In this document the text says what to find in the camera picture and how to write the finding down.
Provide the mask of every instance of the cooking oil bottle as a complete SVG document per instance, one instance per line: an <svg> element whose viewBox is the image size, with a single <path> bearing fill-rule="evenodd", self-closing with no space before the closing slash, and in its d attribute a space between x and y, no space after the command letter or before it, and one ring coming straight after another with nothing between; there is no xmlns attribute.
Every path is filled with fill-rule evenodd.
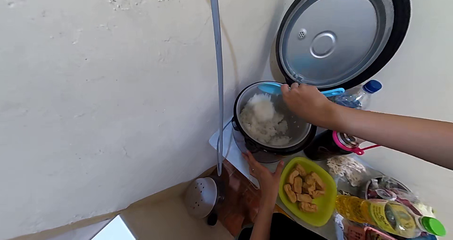
<svg viewBox="0 0 453 240"><path fill-rule="evenodd" d="M404 205L382 199L361 199L338 195L337 212L344 218L359 223L368 223L389 233L414 238L422 232L445 236L442 223L432 217L418 216Z"/></svg>

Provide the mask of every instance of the tofu piece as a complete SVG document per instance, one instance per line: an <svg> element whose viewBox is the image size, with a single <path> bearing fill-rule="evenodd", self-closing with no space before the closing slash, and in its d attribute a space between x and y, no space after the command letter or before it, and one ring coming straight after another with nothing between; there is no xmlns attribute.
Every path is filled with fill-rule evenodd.
<svg viewBox="0 0 453 240"><path fill-rule="evenodd" d="M283 186L283 189L285 190L286 195L288 196L289 200L292 203L295 203L297 201L297 197L296 197L296 193L294 193L294 191L291 190L291 185L285 184L285 186Z"/></svg>
<svg viewBox="0 0 453 240"><path fill-rule="evenodd" d="M288 175L288 179L286 180L286 182L291 185L294 184L294 177L296 177L298 175L299 175L299 171L297 171L296 169L293 169L291 171L291 173Z"/></svg>
<svg viewBox="0 0 453 240"><path fill-rule="evenodd" d="M324 184L323 180L319 177L319 175L316 174L315 172L311 172L310 174L315 180L316 189L320 190L320 191L324 191L325 190L325 184Z"/></svg>
<svg viewBox="0 0 453 240"><path fill-rule="evenodd" d="M315 198L318 198L318 197L320 197L320 196L322 196L322 195L324 195L324 194L325 194L324 191L316 190L316 191L313 191L313 194L311 195L311 197L312 197L313 199L315 199Z"/></svg>
<svg viewBox="0 0 453 240"><path fill-rule="evenodd" d="M313 195L314 191L316 190L314 185L309 185L308 183L304 182L302 184L302 193L309 194L310 196Z"/></svg>
<svg viewBox="0 0 453 240"><path fill-rule="evenodd" d="M312 198L309 194L299 194L296 193L297 201L311 203Z"/></svg>
<svg viewBox="0 0 453 240"><path fill-rule="evenodd" d="M299 209L302 212L314 213L318 211L318 206L316 204L308 203L308 202L300 202Z"/></svg>
<svg viewBox="0 0 453 240"><path fill-rule="evenodd" d="M310 172L309 174L307 174L307 176L304 178L305 182L309 185L313 185L315 186L316 184L316 180L314 179L314 177L312 176L312 172Z"/></svg>
<svg viewBox="0 0 453 240"><path fill-rule="evenodd" d="M302 193L302 178L294 177L293 191L296 193Z"/></svg>
<svg viewBox="0 0 453 240"><path fill-rule="evenodd" d="M305 177L307 175L305 168L303 168L300 164L296 164L296 169L299 171L300 176Z"/></svg>

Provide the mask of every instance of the blue rice paddle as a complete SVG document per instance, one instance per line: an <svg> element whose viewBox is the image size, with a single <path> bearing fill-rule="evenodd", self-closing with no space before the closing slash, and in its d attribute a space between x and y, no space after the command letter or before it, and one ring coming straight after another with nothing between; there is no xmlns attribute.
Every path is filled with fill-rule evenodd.
<svg viewBox="0 0 453 240"><path fill-rule="evenodd" d="M273 94L273 95L280 95L280 94L282 94L281 86L282 86L282 84L280 84L280 83L269 82L269 83L263 83L263 84L258 85L258 89L260 89L262 92L265 92L265 93L269 93L269 94ZM343 92L344 92L343 88L337 88L337 89L333 89L333 90L322 91L321 93L324 94L326 97L332 97L335 95L340 95Z"/></svg>

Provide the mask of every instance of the blue bottle cap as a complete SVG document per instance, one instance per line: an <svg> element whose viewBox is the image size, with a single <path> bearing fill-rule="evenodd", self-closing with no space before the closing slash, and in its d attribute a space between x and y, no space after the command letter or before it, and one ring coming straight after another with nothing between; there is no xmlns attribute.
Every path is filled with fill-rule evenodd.
<svg viewBox="0 0 453 240"><path fill-rule="evenodd" d="M375 93L379 91L381 88L382 84L376 80L370 80L363 86L363 89L369 93Z"/></svg>

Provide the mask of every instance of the pink bottle strap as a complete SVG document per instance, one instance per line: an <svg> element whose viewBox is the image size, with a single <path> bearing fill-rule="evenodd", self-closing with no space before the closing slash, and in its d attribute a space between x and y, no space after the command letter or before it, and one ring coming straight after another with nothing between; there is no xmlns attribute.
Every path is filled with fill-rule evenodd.
<svg viewBox="0 0 453 240"><path fill-rule="evenodd" d="M346 145L343 145L340 140L338 139L337 137L337 132L334 130L333 133L332 133L332 138L333 138L333 141L335 142L335 144L345 150L345 151L349 151L349 152L353 152L357 155L364 155L365 154L365 150L368 150L368 149L371 149L371 148L375 148L375 147L378 147L378 146L381 146L381 145L371 145L371 146L368 146L368 147L365 147L365 148L359 148L359 147L354 147L354 148L349 148L347 147Z"/></svg>

